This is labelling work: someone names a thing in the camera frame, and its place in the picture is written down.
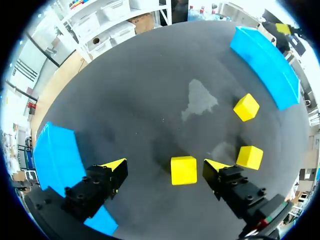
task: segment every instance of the yellow object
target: yellow object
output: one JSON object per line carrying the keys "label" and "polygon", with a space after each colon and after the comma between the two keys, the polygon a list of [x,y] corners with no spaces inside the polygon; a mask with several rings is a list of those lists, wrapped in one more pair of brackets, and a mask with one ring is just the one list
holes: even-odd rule
{"label": "yellow object", "polygon": [[219,172],[220,169],[231,167],[229,165],[226,165],[226,164],[223,164],[223,163],[220,163],[220,162],[217,162],[217,161],[213,161],[213,160],[210,160],[210,159],[205,159],[205,161],[207,161],[218,172]]}
{"label": "yellow object", "polygon": [[171,158],[172,185],[195,184],[197,182],[197,160],[192,156]]}
{"label": "yellow object", "polygon": [[290,34],[291,35],[291,31],[290,28],[287,24],[283,24],[283,23],[276,23],[275,24],[276,30],[279,33],[283,33],[283,34]]}
{"label": "yellow object", "polygon": [[255,146],[242,146],[236,164],[249,169],[258,170],[264,151]]}
{"label": "yellow object", "polygon": [[260,106],[257,101],[250,93],[248,93],[238,101],[233,111],[243,122],[245,122],[253,119],[257,115],[259,108]]}
{"label": "yellow object", "polygon": [[103,164],[103,165],[99,165],[100,167],[108,167],[108,168],[111,168],[112,169],[112,172],[124,161],[124,160],[127,160],[126,158],[122,158],[122,159],[119,159],[117,161],[112,161],[112,162],[108,162],[106,164]]}

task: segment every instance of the cable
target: cable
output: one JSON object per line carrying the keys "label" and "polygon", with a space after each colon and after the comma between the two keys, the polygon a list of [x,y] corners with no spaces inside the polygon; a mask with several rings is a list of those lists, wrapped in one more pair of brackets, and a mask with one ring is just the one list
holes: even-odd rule
{"label": "cable", "polygon": [[238,238],[237,240],[246,240],[246,239],[263,239],[263,240],[275,240],[272,237],[266,236],[266,235],[251,235],[251,236],[245,236],[242,238]]}

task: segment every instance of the blue plastic tray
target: blue plastic tray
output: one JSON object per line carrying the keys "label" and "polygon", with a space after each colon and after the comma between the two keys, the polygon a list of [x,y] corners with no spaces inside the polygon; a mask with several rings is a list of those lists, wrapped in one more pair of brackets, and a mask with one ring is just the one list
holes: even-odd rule
{"label": "blue plastic tray", "polygon": [[230,47],[260,77],[279,110],[300,102],[300,82],[281,52],[252,27],[237,26]]}
{"label": "blue plastic tray", "polygon": [[[73,187],[86,175],[74,131],[51,122],[38,136],[33,158],[41,189],[51,187],[62,197],[65,197],[65,187]],[[118,227],[104,206],[84,224],[110,236]]]}

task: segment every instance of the shelf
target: shelf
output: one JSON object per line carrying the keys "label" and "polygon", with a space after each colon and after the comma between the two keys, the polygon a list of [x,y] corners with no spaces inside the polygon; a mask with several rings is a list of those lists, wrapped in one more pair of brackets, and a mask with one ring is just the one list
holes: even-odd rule
{"label": "shelf", "polygon": [[70,20],[74,15],[79,13],[82,9],[86,8],[87,6],[97,2],[98,0],[89,0],[79,6],[76,6],[74,9],[71,9],[70,12],[61,20],[64,24],[66,21]]}
{"label": "shelf", "polygon": [[158,7],[146,8],[146,9],[142,9],[142,10],[131,8],[130,14],[123,16],[123,17],[120,17],[119,19],[114,20],[114,21],[106,21],[106,22],[102,23],[97,30],[93,31],[92,33],[90,33],[86,37],[83,37],[82,39],[80,38],[79,45],[84,46],[87,42],[89,42],[95,36],[99,35],[100,33],[103,33],[104,31],[108,30],[109,28],[111,28],[111,27],[113,27],[123,21],[126,21],[128,19],[134,18],[134,17],[142,15],[142,14],[151,13],[151,12],[155,12],[155,11],[159,11],[159,10],[164,10],[167,8],[168,8],[167,5],[159,5]]}

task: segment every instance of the wooden block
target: wooden block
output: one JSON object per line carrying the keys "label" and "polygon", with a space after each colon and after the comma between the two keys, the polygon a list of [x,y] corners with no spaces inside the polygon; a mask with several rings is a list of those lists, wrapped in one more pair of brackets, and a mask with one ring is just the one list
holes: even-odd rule
{"label": "wooden block", "polygon": [[242,146],[236,164],[249,169],[258,170],[264,151],[255,146]]}
{"label": "wooden block", "polygon": [[192,156],[171,158],[172,185],[195,184],[197,182],[197,160]]}
{"label": "wooden block", "polygon": [[233,108],[234,112],[239,116],[239,118],[245,122],[253,119],[259,110],[260,106],[254,97],[248,93]]}

